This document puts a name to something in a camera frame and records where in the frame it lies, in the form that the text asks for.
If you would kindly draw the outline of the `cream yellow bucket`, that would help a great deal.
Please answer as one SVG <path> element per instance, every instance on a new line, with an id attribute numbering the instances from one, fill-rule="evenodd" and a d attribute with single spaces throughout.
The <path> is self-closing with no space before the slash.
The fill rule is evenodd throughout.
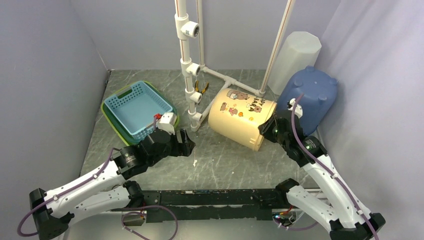
<path id="1" fill-rule="evenodd" d="M 218 134 L 258 151 L 264 140 L 259 126 L 271 117 L 276 106 L 275 101 L 225 88 L 211 105 L 208 125 Z"/>

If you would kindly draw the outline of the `blue and cream bucket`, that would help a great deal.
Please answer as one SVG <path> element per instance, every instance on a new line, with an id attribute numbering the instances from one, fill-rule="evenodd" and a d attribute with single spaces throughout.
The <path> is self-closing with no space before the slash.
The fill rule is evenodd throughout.
<path id="1" fill-rule="evenodd" d="M 335 102 L 337 93 L 336 78 L 313 66 L 307 66 L 289 79 L 277 100 L 276 110 L 286 110 L 291 99 L 303 94 L 298 104 L 303 109 L 300 126 L 305 135 L 311 135 Z"/>

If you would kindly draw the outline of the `white octagonal plastic container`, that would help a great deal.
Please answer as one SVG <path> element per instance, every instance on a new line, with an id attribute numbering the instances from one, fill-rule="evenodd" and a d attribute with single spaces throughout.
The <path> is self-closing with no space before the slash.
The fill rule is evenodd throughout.
<path id="1" fill-rule="evenodd" d="M 306 31 L 290 33 L 280 48 L 270 69 L 268 87 L 281 95 L 290 78 L 307 66 L 314 66 L 321 51 L 320 39 Z"/>

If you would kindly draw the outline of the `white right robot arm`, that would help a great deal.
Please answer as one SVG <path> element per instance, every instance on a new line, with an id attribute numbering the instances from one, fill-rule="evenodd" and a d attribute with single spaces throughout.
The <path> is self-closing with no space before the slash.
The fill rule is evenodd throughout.
<path id="1" fill-rule="evenodd" d="M 371 212 L 339 175 L 323 144 L 313 135 L 305 136 L 300 119 L 291 110 L 274 112 L 259 127 L 265 139 L 278 143 L 316 182 L 326 196 L 324 203 L 289 178 L 276 186 L 276 203 L 293 205 L 326 229 L 332 240 L 371 240 L 386 224 L 381 213 Z"/>

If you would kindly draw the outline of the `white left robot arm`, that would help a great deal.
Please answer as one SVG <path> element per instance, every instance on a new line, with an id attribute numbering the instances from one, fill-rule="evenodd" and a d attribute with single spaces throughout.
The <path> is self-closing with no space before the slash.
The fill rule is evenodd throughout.
<path id="1" fill-rule="evenodd" d="M 137 144 L 113 148 L 108 159 L 61 187 L 29 194 L 31 215 L 40 240 L 52 240 L 89 213 L 145 206 L 141 187 L 130 179 L 166 157 L 188 157 L 196 144 L 185 129 L 179 135 L 156 129 Z"/>

